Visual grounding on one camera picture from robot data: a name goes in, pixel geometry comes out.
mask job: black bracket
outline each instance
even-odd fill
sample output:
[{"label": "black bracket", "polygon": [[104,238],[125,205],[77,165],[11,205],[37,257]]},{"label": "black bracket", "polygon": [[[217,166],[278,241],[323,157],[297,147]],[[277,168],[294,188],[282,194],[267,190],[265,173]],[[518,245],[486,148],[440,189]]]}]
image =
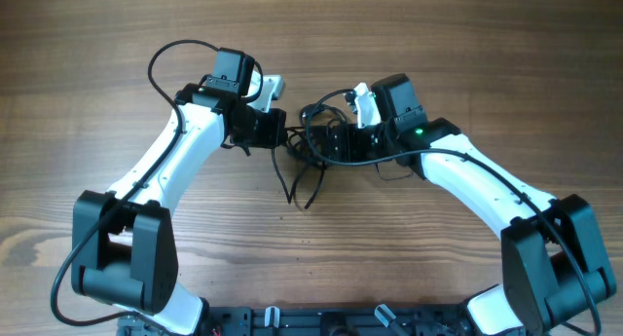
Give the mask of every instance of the black bracket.
[{"label": "black bracket", "polygon": [[[75,246],[117,199],[114,194],[85,191],[74,205]],[[132,246],[113,243],[108,234],[132,229]],[[108,304],[122,304],[146,314],[160,312],[177,280],[177,251],[168,209],[156,202],[129,203],[98,230],[71,266],[78,294]]]},{"label": "black bracket", "polygon": [[[552,201],[543,214],[568,244],[595,302],[611,297],[616,281],[591,206],[571,195]],[[504,293],[519,320],[537,335],[588,308],[565,254],[550,257],[547,241],[551,237],[536,217],[514,219],[501,232]]]}]

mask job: wood grain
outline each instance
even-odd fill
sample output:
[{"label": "wood grain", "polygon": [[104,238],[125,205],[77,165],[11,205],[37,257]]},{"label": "wood grain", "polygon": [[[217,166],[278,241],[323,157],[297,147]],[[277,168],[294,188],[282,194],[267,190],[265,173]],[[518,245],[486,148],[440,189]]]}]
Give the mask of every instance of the wood grain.
[{"label": "wood grain", "polygon": [[[275,105],[290,116],[335,89],[406,72],[429,117],[451,120],[536,187],[588,200],[620,277],[620,3],[0,0],[0,334],[112,334],[110,323],[59,324],[49,289],[69,251],[77,197],[104,191],[162,129],[168,107],[145,70],[180,38],[244,50],[281,74],[287,88]],[[202,48],[179,48],[155,76],[174,93],[213,62]],[[284,150],[277,159],[291,181],[301,165]],[[316,176],[299,187],[302,199]],[[265,150],[216,152],[173,225],[179,279],[214,306],[458,302],[501,279],[499,242],[443,190],[331,168],[316,203],[299,211]],[[61,299],[72,316],[109,312],[68,286]],[[600,310],[604,334],[623,334],[623,299]],[[590,327],[587,315],[577,319]]]}]

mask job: black mounting base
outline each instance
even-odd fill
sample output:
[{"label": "black mounting base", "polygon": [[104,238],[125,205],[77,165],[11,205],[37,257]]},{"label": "black mounting base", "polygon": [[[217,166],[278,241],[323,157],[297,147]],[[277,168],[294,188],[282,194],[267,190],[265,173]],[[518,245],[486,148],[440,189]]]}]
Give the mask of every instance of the black mounting base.
[{"label": "black mounting base", "polygon": [[[393,309],[395,323],[408,335],[476,335],[463,305],[420,305]],[[210,308],[199,336],[395,336],[376,317],[374,309],[291,309],[279,312],[278,327],[265,326],[266,310]],[[165,336],[159,329],[134,318],[118,322],[118,336]],[[516,330],[517,336],[525,335]]]}]

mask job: black cable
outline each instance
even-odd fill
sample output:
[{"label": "black cable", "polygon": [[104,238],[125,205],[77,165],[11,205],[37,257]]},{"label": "black cable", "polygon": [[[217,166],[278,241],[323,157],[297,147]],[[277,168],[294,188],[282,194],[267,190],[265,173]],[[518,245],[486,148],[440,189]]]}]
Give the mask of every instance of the black cable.
[{"label": "black cable", "polygon": [[[286,144],[285,144],[285,146],[286,146],[286,148],[288,150],[288,154],[290,156],[298,159],[298,160],[305,161],[306,163],[311,163],[313,166],[318,168],[316,159],[313,156],[310,156],[309,154],[304,153],[305,151],[307,151],[307,149],[299,150],[299,148],[301,148],[303,146],[307,147],[308,143],[305,140],[305,136],[300,131],[296,131],[296,129],[298,129],[298,127],[286,128],[286,131],[292,132],[292,134],[288,137],[288,139],[286,141]],[[300,138],[300,140],[297,141],[293,145],[292,144],[292,138],[294,138],[295,136],[298,136]]]},{"label": "black cable", "polygon": [[193,40],[193,39],[178,40],[178,41],[174,41],[172,43],[166,44],[162,48],[160,48],[154,54],[154,56],[152,57],[151,61],[149,62],[149,65],[147,66],[147,78],[149,79],[149,82],[152,84],[152,87],[154,87],[154,89],[166,100],[166,102],[168,102],[168,104],[171,105],[171,108],[173,109],[173,111],[175,112],[175,116],[177,117],[177,128],[175,129],[175,134],[173,135],[173,139],[169,142],[169,144],[167,145],[166,149],[163,151],[163,153],[158,158],[158,160],[156,160],[156,162],[154,162],[152,164],[152,166],[149,167],[149,169],[147,169],[145,174],[143,174],[143,176],[138,181],[136,181],[136,184],[134,184],[134,186],[128,191],[128,193],[125,196],[123,196],[121,199],[119,199],[110,208],[110,210],[108,210],[106,213],[104,213],[104,215],[102,215],[101,218],[99,218],[99,221],[97,223],[95,223],[95,224],[93,224],[93,226],[91,226],[91,228],[85,234],[84,238],[78,244],[76,244],[76,246],[71,250],[69,255],[67,255],[67,258],[65,258],[65,261],[60,266],[60,269],[58,270],[58,273],[56,274],[56,278],[55,278],[54,284],[52,285],[52,291],[50,293],[50,307],[51,307],[52,313],[54,314],[56,319],[58,319],[58,321],[63,322],[65,324],[67,324],[67,325],[70,325],[70,326],[91,326],[91,325],[99,324],[99,323],[102,323],[102,322],[105,322],[105,321],[110,321],[110,320],[118,318],[118,317],[137,317],[137,318],[140,318],[141,320],[143,320],[145,322],[148,322],[150,324],[154,323],[153,321],[145,318],[141,313],[138,313],[138,312],[120,312],[120,313],[112,314],[112,315],[109,315],[109,316],[106,316],[106,317],[98,317],[98,318],[91,319],[91,320],[74,320],[74,319],[71,319],[69,317],[64,316],[60,312],[60,309],[58,308],[58,292],[60,290],[60,283],[62,282],[63,277],[67,273],[67,270],[69,270],[69,267],[70,267],[71,263],[74,261],[74,259],[76,259],[76,256],[78,256],[78,253],[80,253],[82,248],[89,242],[91,237],[99,229],[101,229],[104,225],[108,224],[108,222],[110,222],[110,220],[113,218],[115,213],[125,203],[127,203],[128,200],[132,196],[134,196],[134,194],[136,194],[136,192],[139,189],[141,189],[145,185],[145,183],[147,182],[147,180],[149,180],[149,178],[154,173],[154,171],[156,171],[156,169],[158,169],[158,167],[161,165],[161,163],[166,159],[166,157],[171,152],[171,150],[173,149],[173,147],[177,143],[177,140],[179,139],[179,137],[181,136],[181,134],[183,132],[184,119],[182,117],[181,111],[179,110],[179,107],[177,106],[177,104],[175,104],[173,99],[171,99],[158,86],[158,84],[154,80],[154,77],[152,76],[152,69],[154,67],[154,63],[156,62],[156,59],[158,58],[158,56],[160,56],[167,49],[169,49],[171,47],[174,47],[174,46],[177,46],[177,45],[181,45],[181,44],[198,44],[198,45],[203,45],[205,47],[208,47],[208,48],[210,48],[210,49],[212,49],[214,51],[218,51],[218,49],[215,46],[213,46],[212,44],[209,44],[209,43],[206,43],[206,42],[203,42],[203,41],[200,41],[200,40]]},{"label": "black cable", "polygon": [[583,335],[583,336],[590,336],[591,335],[590,332],[586,332],[585,330],[583,330],[583,329],[581,329],[581,328],[579,328],[579,327],[577,327],[577,326],[575,326],[575,325],[573,325],[571,323],[568,323],[566,321],[561,322],[561,325],[566,327],[567,329],[569,329],[571,331],[577,332],[580,335]]},{"label": "black cable", "polygon": [[254,64],[257,67],[257,71],[260,73],[260,89],[258,89],[257,92],[255,92],[251,96],[245,96],[241,98],[240,101],[242,103],[249,103],[249,102],[253,102],[256,99],[258,99],[258,97],[260,97],[260,94],[262,93],[262,88],[264,88],[264,73],[262,72],[262,66],[260,65],[260,62],[258,61],[255,61]]},{"label": "black cable", "polygon": [[[308,105],[305,108],[303,108],[300,112],[299,112],[299,123],[301,124],[302,129],[305,128],[305,122],[303,121],[304,119],[307,119],[310,114],[308,115],[308,113],[306,113],[307,110],[309,110],[311,108],[313,108],[313,105]],[[348,117],[347,115],[344,113],[344,111],[342,111],[341,109],[337,108],[337,107],[333,107],[333,106],[327,106],[327,105],[322,105],[320,106],[320,108],[314,112],[314,114],[311,116],[312,118],[319,115],[322,112],[325,111],[331,111],[333,112],[333,114],[335,115],[335,120],[337,121],[341,121],[342,123],[348,123]]]},{"label": "black cable", "polygon": [[409,177],[412,177],[413,174],[415,174],[414,172],[410,172],[407,175],[402,175],[402,176],[396,176],[393,178],[385,178],[381,175],[381,171],[379,170],[379,164],[374,164],[374,168],[377,170],[377,174],[379,175],[379,178],[383,181],[394,181],[394,180],[402,180],[402,179],[406,179]]},{"label": "black cable", "polygon": [[305,174],[306,171],[308,171],[311,165],[312,164],[310,163],[305,164],[303,169],[301,169],[301,171],[299,171],[297,176],[294,178],[294,182],[292,182],[292,188],[290,188],[290,201],[292,200],[296,201],[296,187],[299,185],[299,181],[301,181],[301,179],[303,178],[303,175]]},{"label": "black cable", "polygon": [[202,76],[202,78],[199,80],[198,85],[202,86],[203,83],[205,83],[205,81],[207,80],[207,77],[209,77],[209,74],[206,74],[206,75]]},{"label": "black cable", "polygon": [[276,164],[275,149],[271,150],[271,156],[273,156],[273,167],[275,167],[276,177],[279,178],[279,181],[281,182],[281,186],[283,187],[283,193],[285,193],[285,198],[288,200],[288,203],[290,203],[291,200],[290,200],[290,194],[288,193],[288,187],[285,186],[285,181],[283,180],[283,176],[281,176],[279,167]]},{"label": "black cable", "polygon": [[309,208],[310,205],[312,205],[313,200],[315,200],[315,197],[318,195],[318,192],[320,191],[320,185],[322,185],[322,178],[324,177],[324,171],[326,169],[327,169],[327,166],[323,162],[322,163],[322,168],[320,169],[320,177],[318,178],[318,182],[315,185],[315,190],[313,190],[313,194],[311,194],[310,199],[308,200],[307,204],[305,205],[305,209]]},{"label": "black cable", "polygon": [[[311,139],[310,139],[310,126],[312,125],[312,116],[314,116],[314,112],[318,109],[318,107],[320,107],[329,98],[331,98],[331,97],[333,97],[335,95],[341,94],[341,93],[349,93],[349,92],[352,92],[352,91],[353,91],[353,89],[341,89],[341,90],[337,90],[337,91],[334,91],[332,93],[329,93],[325,97],[321,98],[314,105],[314,108],[313,108],[313,110],[310,113],[311,117],[307,118],[307,120],[306,120],[305,133],[306,133],[306,137],[307,137],[307,142],[308,142],[310,150],[313,152],[313,154],[319,160],[325,162],[327,165],[343,166],[343,167],[360,167],[360,166],[369,166],[369,165],[377,164],[379,162],[391,161],[391,160],[394,160],[394,159],[399,158],[399,157],[421,155],[421,154],[426,154],[426,153],[439,153],[439,154],[446,154],[446,155],[452,155],[452,156],[459,157],[460,159],[469,161],[469,162],[473,163],[474,165],[484,169],[489,174],[491,174],[493,177],[495,177],[497,180],[499,180],[502,184],[504,184],[504,186],[506,186],[522,202],[526,203],[526,205],[528,205],[528,207],[532,211],[534,211],[534,213],[536,214],[537,219],[541,222],[541,224],[543,224],[547,228],[547,230],[550,232],[550,234],[554,238],[555,242],[560,245],[562,251],[565,253],[565,256],[568,259],[569,264],[571,265],[571,267],[573,268],[573,271],[575,272],[575,276],[577,277],[577,280],[578,280],[578,282],[580,284],[580,287],[582,288],[582,291],[584,292],[584,297],[586,298],[586,303],[588,305],[588,309],[591,311],[591,315],[593,317],[593,324],[594,324],[594,328],[595,328],[595,331],[594,331],[594,333],[592,335],[597,336],[597,335],[600,335],[602,333],[602,322],[601,322],[601,319],[600,319],[599,311],[597,310],[597,305],[595,304],[595,300],[593,299],[593,295],[591,294],[591,291],[590,291],[590,289],[588,287],[586,279],[584,278],[584,275],[582,274],[582,270],[580,269],[580,266],[577,263],[577,260],[573,256],[573,253],[568,248],[567,243],[565,242],[565,240],[563,239],[561,234],[558,232],[558,230],[554,227],[554,225],[552,223],[550,223],[549,221],[547,221],[547,219],[543,215],[543,212],[532,202],[530,197],[528,197],[528,195],[526,195],[525,193],[519,191],[519,189],[517,189],[513,184],[510,183],[510,181],[508,181],[506,178],[504,178],[502,175],[500,175],[497,171],[495,171],[495,169],[489,167],[487,164],[485,164],[485,163],[481,162],[480,160],[470,156],[467,153],[461,153],[459,151],[446,150],[446,149],[437,149],[437,148],[408,151],[408,152],[403,152],[403,153],[398,154],[398,155],[381,157],[381,158],[378,158],[377,160],[370,160],[370,161],[364,161],[364,162],[339,162],[339,161],[331,160],[331,159],[323,156],[322,154],[320,154],[320,152],[316,149],[316,147],[313,145],[313,143],[311,142]],[[574,328],[577,329],[577,330],[581,330],[582,332],[586,332],[586,331],[580,329],[577,326],[574,326]]]}]

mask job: robotic arm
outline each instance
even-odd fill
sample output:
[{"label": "robotic arm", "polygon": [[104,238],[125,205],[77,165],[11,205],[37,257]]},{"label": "robotic arm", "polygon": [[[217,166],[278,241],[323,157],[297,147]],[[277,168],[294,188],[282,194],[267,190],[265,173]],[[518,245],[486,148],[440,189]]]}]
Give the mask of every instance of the robotic arm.
[{"label": "robotic arm", "polygon": [[[171,334],[191,335],[198,330],[208,307],[176,283],[170,218],[203,162],[228,135],[247,154],[248,147],[275,148],[285,141],[285,113],[271,108],[272,100],[280,97],[283,80],[256,73],[253,63],[245,53],[220,49],[215,73],[206,78],[206,85],[189,84],[177,94],[175,102],[184,123],[181,136],[149,180],[78,254],[71,272],[75,292],[141,313]],[[243,94],[257,97],[246,104]],[[86,191],[78,199],[74,246],[162,155],[177,131],[177,121],[173,111],[147,153],[105,194]],[[131,231],[131,246],[111,240],[110,235],[123,230]]]},{"label": "robotic arm", "polygon": [[[428,122],[411,82],[399,74],[370,90],[361,83],[346,93],[356,124],[310,126],[311,111],[307,132],[319,135],[314,153],[341,166],[395,159],[450,191],[500,238],[504,284],[458,305],[403,310],[386,305],[375,310],[210,308],[176,282],[171,215],[207,157],[219,147],[232,147],[223,143],[227,136],[247,155],[249,147],[275,149],[286,142],[285,113],[271,108],[283,80],[263,76],[261,68],[254,72],[254,64],[245,53],[220,49],[205,85],[189,84],[176,95],[183,132],[151,177],[140,182],[179,131],[175,112],[121,180],[104,194],[86,191],[75,204],[73,245],[87,243],[72,262],[72,287],[131,311],[119,320],[119,335],[544,335],[590,309],[591,301],[599,303],[615,293],[590,206],[576,195],[557,200],[532,188],[476,150],[450,122]],[[511,191],[509,184],[520,192]],[[87,238],[93,225],[128,194],[113,218]],[[123,231],[132,232],[131,245],[111,239]],[[566,247],[564,252],[550,257],[548,241]],[[579,266],[579,278],[566,255]]]}]

